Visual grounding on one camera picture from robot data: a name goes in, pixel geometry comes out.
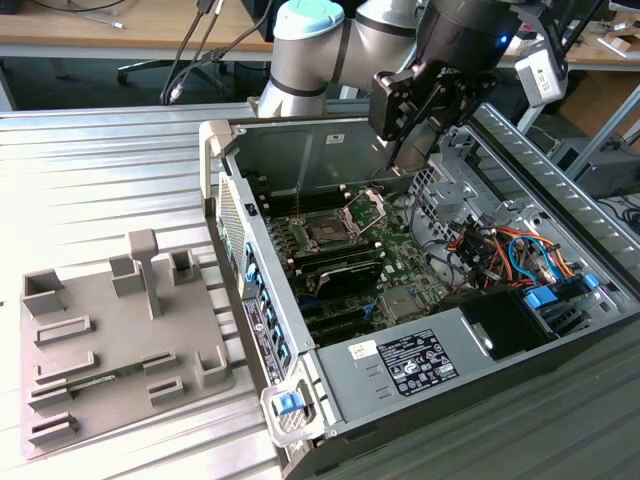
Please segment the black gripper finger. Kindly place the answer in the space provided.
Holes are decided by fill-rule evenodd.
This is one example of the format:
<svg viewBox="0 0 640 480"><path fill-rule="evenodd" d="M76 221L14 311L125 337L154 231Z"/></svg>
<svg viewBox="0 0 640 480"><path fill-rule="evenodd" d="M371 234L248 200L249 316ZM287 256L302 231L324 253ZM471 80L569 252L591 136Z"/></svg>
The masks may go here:
<svg viewBox="0 0 640 480"><path fill-rule="evenodd" d="M373 76L370 126L384 147L386 169L395 166L404 142L440 93L440 81L416 78L412 69L397 74L381 71Z"/></svg>
<svg viewBox="0 0 640 480"><path fill-rule="evenodd" d="M427 114L434 132L430 151L438 149L439 141L452 127L464 124L496 87L494 74L452 74L437 83L436 96Z"/></svg>

